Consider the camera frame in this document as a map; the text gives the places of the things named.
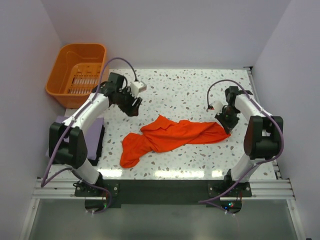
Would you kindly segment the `orange t shirt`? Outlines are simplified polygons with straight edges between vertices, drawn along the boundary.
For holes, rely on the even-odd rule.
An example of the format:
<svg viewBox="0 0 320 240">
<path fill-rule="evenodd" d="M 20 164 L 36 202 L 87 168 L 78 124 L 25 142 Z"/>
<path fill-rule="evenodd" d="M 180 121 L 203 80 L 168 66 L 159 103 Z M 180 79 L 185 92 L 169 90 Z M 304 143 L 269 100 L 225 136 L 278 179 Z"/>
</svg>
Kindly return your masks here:
<svg viewBox="0 0 320 240">
<path fill-rule="evenodd" d="M 149 152 L 165 153 L 187 144 L 216 144 L 231 136 L 217 122 L 175 122 L 162 115 L 140 131 L 129 133 L 122 141 L 119 164 L 124 169 L 135 167 Z"/>
</svg>

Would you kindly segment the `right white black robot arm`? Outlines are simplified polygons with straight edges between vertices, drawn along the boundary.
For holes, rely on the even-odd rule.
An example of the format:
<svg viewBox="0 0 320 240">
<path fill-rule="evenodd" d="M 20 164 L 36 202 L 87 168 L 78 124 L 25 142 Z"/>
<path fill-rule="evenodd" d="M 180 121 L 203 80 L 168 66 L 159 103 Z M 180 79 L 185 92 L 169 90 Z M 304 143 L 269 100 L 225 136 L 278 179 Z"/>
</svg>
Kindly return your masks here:
<svg viewBox="0 0 320 240">
<path fill-rule="evenodd" d="M 252 93 L 230 86 L 225 90 L 227 104 L 216 101 L 212 104 L 215 118 L 230 134 L 239 122 L 239 114 L 248 121 L 243 140 L 244 154 L 239 162 L 224 177 L 223 193 L 235 196 L 241 186 L 247 184 L 257 168 L 277 159 L 284 150 L 284 120 L 265 111 L 253 98 Z"/>
</svg>

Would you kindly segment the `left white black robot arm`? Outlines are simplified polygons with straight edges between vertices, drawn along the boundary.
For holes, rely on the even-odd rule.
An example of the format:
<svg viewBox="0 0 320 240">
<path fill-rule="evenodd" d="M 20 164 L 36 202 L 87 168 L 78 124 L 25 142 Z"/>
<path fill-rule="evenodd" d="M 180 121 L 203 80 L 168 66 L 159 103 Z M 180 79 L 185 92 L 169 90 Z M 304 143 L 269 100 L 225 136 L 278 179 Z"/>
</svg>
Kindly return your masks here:
<svg viewBox="0 0 320 240">
<path fill-rule="evenodd" d="M 49 165 L 53 162 L 65 165 L 86 185 L 86 191 L 92 196 L 99 196 L 105 188 L 102 174 L 88 160 L 85 136 L 95 120 L 111 105 L 117 105 L 129 117 L 138 116 L 142 102 L 139 93 L 145 91 L 147 85 L 136 79 L 124 86 L 126 80 L 123 75 L 110 73 L 108 80 L 99 83 L 73 115 L 63 122 L 54 122 L 49 128 Z"/>
</svg>

